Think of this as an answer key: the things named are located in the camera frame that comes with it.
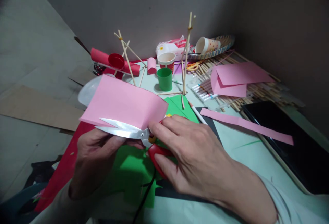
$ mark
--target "right hand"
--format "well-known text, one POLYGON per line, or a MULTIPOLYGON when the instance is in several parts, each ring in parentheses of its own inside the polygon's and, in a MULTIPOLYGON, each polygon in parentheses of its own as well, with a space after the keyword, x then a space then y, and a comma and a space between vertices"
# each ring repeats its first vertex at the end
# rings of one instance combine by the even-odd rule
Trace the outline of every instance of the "right hand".
POLYGON ((174 115, 149 128, 178 161, 155 155, 177 192, 212 201, 247 222, 275 222, 274 203, 260 178, 230 158, 209 126, 174 115))

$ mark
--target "floor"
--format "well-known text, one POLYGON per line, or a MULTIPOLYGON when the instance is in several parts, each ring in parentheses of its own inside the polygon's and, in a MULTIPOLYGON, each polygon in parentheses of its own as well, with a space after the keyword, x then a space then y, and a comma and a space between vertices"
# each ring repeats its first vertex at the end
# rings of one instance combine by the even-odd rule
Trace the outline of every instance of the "floor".
MULTIPOLYGON (((47 0, 1 0, 0 98, 26 85, 82 109, 81 87, 67 76, 78 65, 92 69, 93 64, 74 36, 47 0)), ((23 188, 31 163, 55 160, 71 137, 0 115, 0 202, 23 188)))

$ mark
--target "hand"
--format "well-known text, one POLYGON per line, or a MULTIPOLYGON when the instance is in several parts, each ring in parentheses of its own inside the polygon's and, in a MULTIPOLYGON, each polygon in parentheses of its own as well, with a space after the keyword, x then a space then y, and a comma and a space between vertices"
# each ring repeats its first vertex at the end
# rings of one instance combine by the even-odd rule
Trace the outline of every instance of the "hand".
POLYGON ((230 209, 247 222, 274 223, 274 203, 260 178, 231 159, 209 126, 183 117, 150 123, 151 132, 175 155, 178 165, 156 154, 159 166, 179 193, 230 209))
POLYGON ((69 190, 72 200, 87 197, 101 186, 112 169, 117 150, 124 144, 144 148, 140 140, 126 140, 99 129, 87 132, 79 138, 78 155, 69 190))

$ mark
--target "table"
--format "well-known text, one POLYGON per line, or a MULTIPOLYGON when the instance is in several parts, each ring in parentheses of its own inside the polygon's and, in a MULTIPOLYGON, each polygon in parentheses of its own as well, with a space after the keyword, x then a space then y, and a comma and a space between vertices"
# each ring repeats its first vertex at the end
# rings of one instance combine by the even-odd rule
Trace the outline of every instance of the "table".
MULTIPOLYGON (((136 84, 139 85, 140 78, 135 78, 136 84)), ((193 77, 188 74, 186 82, 193 77)), ((173 75, 176 80, 181 80, 181 74, 173 75)), ((124 75, 123 81, 133 83, 131 76, 124 75)), ((157 76, 148 75, 145 71, 141 87, 154 93, 160 93, 157 85, 157 76)), ((182 85, 173 83, 171 92, 182 90, 182 85)), ((189 91, 186 97, 196 107, 203 106, 199 99, 189 91)), ((225 114, 240 116, 232 108, 225 108, 225 114)), ((236 128, 214 121, 215 127, 220 136, 226 152, 235 160, 248 166, 257 174, 273 182, 281 188, 290 199, 305 206, 316 215, 329 219, 329 196, 309 196, 302 193, 295 185, 292 179, 284 171, 281 165, 275 160, 269 150, 262 142, 256 142, 260 139, 257 135, 249 131, 245 133, 236 128)), ((116 219, 122 221, 131 221, 136 211, 136 206, 130 206, 123 201, 123 194, 118 193, 106 197, 97 205, 92 217, 97 219, 116 219)), ((144 212, 145 223, 240 223, 232 213, 223 208, 209 203, 187 201, 166 197, 155 197, 154 208, 146 208, 144 212)))

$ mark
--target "sleeve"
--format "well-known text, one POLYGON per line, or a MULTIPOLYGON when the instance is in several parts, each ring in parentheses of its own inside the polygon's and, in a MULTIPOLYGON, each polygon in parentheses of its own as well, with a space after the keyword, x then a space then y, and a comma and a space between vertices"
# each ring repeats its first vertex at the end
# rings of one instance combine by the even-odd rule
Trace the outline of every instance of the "sleeve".
POLYGON ((69 181, 56 195, 54 201, 31 224, 86 223, 99 200, 99 189, 79 201, 69 198, 69 181))
POLYGON ((325 219, 322 219, 315 213, 311 212, 306 207, 292 201, 288 196, 284 194, 279 188, 275 187, 267 179, 258 175, 264 183, 266 189, 272 197, 275 207, 278 212, 277 223, 329 223, 325 219))

